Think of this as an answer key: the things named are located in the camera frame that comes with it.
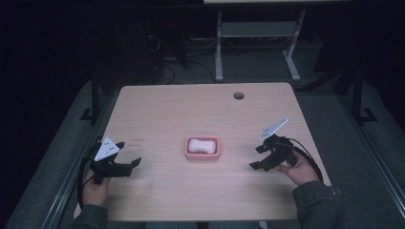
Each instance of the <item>pink tray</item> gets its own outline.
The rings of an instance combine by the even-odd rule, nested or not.
[[[188,150],[188,143],[191,139],[198,140],[213,140],[215,141],[215,152],[214,154],[207,154],[205,152],[191,152]],[[215,136],[190,136],[185,140],[185,158],[188,160],[217,160],[220,158],[220,140]]]

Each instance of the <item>hand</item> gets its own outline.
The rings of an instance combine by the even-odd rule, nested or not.
[[[83,204],[103,206],[108,197],[108,187],[110,185],[110,178],[105,177],[100,184],[95,184],[95,172],[92,170],[83,179]]]
[[[297,163],[294,166],[280,164],[274,170],[286,174],[298,186],[311,181],[319,181],[318,175],[316,175],[308,161],[297,152],[292,151],[292,153],[297,158]]]

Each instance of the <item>person's right hand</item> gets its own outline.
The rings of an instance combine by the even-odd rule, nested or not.
[[[286,174],[298,186],[311,181],[319,181],[318,175],[316,175],[309,162],[297,152],[292,151],[292,153],[297,158],[297,163],[294,166],[280,164],[274,170]]]

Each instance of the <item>circular hole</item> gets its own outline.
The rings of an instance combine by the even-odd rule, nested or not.
[[[241,99],[244,99],[245,94],[243,94],[243,93],[234,93],[233,97],[238,99],[238,100],[241,100]]]

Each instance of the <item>dark background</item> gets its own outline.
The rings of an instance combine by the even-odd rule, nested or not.
[[[344,8],[310,9],[300,39],[324,40],[316,71],[330,72],[348,62],[358,66],[405,130],[405,13],[398,2],[356,1]],[[261,15],[241,10],[232,16],[241,14],[246,20]],[[145,18],[153,19],[149,27]],[[161,36],[162,45],[181,55],[183,39],[190,34],[213,35],[215,27],[215,11],[154,15],[85,10],[69,1],[1,1],[0,227],[6,224],[76,94],[94,73],[103,75],[105,93],[128,84],[153,84],[158,77],[154,61],[159,59],[148,51],[148,32]]]

